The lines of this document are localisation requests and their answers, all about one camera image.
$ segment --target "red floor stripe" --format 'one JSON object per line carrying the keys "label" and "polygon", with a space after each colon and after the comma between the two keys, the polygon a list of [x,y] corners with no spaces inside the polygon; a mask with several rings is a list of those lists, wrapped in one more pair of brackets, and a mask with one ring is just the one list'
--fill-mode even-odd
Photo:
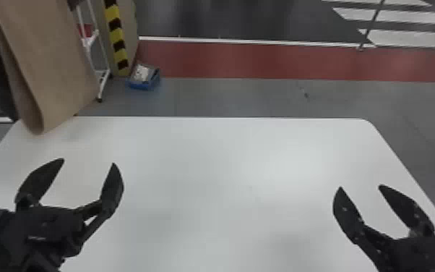
{"label": "red floor stripe", "polygon": [[139,61],[166,77],[435,82],[435,50],[141,41]]}

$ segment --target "white floor marking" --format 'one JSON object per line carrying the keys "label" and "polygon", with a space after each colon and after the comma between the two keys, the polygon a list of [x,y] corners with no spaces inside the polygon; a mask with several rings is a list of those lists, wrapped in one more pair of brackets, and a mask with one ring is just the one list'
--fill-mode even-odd
{"label": "white floor marking", "polygon": [[[334,10],[347,20],[369,21],[374,14],[374,9],[334,8]],[[435,24],[435,12],[400,12],[382,10],[380,11],[377,20],[379,22],[422,22]]]}
{"label": "white floor marking", "polygon": [[324,46],[324,47],[357,47],[358,43],[325,43],[314,41],[265,41],[265,40],[239,40],[239,39],[211,39],[211,38],[178,38],[140,36],[141,41],[168,41],[177,43],[231,43],[231,44],[262,44],[275,46]]}
{"label": "white floor marking", "polygon": [[377,46],[435,47],[435,33],[430,32],[372,30],[368,38]]}
{"label": "white floor marking", "polygon": [[[325,2],[349,2],[349,3],[367,3],[378,4],[379,0],[324,0]],[[386,0],[385,4],[397,5],[412,5],[412,6],[431,6],[430,4],[421,0]]]}

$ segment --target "metal pole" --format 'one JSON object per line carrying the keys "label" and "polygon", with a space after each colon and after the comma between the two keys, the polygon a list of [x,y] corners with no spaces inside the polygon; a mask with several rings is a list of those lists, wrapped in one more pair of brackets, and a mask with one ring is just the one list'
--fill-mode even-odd
{"label": "metal pole", "polygon": [[369,33],[371,32],[371,29],[373,28],[374,23],[376,22],[376,19],[378,18],[379,12],[383,9],[383,5],[384,5],[385,1],[386,0],[379,1],[378,8],[374,12],[373,19],[371,19],[371,21],[369,22],[368,28],[366,29],[366,33],[364,33],[364,39],[358,47],[358,51],[364,50],[364,44],[368,42]]}

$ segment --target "white shelf rack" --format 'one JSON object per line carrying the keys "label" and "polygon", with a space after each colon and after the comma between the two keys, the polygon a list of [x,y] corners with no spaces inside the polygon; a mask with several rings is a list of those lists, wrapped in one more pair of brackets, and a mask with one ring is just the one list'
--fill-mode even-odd
{"label": "white shelf rack", "polygon": [[[79,4],[76,7],[76,14],[77,14],[79,27],[81,29],[82,37],[87,37],[87,38],[81,38],[81,42],[82,42],[82,46],[85,48],[86,55],[90,62],[90,65],[92,69],[95,71],[96,80],[98,80],[100,84],[100,92],[98,93],[98,97],[96,98],[96,100],[101,103],[103,102],[103,90],[108,81],[108,78],[110,78],[111,76],[111,71],[110,71],[110,65],[108,64],[108,57],[106,56],[106,51],[103,45],[103,41],[101,40],[100,30],[98,29],[96,24],[96,16],[95,16],[94,9],[92,8],[91,1],[92,0],[86,0],[87,8],[89,9],[89,13],[92,21],[91,25],[94,27],[94,30],[90,37],[88,37],[87,35],[88,33],[86,33],[84,20],[82,19],[81,4]],[[95,45],[96,40],[98,40],[101,52],[103,54],[103,60],[105,62],[104,69],[95,69],[95,66],[92,62],[91,48],[93,45]]]}

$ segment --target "floor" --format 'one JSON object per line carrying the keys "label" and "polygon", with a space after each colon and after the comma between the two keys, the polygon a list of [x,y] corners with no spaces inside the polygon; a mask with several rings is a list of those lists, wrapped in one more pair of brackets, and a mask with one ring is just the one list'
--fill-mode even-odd
{"label": "floor", "polygon": [[435,203],[435,83],[165,78],[139,92],[114,79],[104,96],[80,115],[368,119]]}
{"label": "floor", "polygon": [[[142,40],[231,39],[356,44],[379,0],[136,1]],[[435,0],[386,0],[367,43],[435,48]]]}

